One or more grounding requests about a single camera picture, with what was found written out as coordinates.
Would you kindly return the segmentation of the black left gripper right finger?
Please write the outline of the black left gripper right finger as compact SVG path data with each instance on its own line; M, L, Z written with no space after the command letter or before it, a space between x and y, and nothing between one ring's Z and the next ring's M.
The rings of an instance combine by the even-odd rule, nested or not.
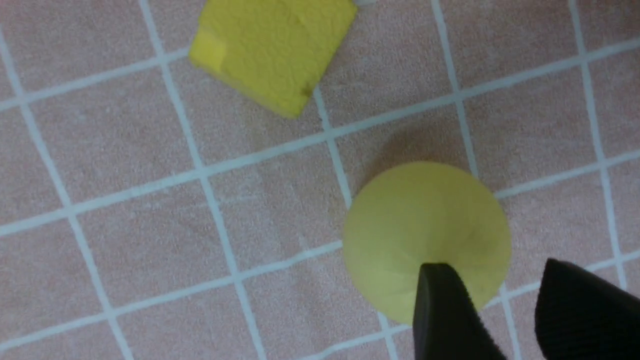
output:
M547 360L637 360L640 301L574 263L549 258L534 331Z

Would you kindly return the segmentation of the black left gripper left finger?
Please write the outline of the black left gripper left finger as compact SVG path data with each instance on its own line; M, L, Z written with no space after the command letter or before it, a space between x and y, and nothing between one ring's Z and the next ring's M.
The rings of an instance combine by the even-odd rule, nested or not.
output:
M505 360L466 285L446 263L420 266L413 315L416 360Z

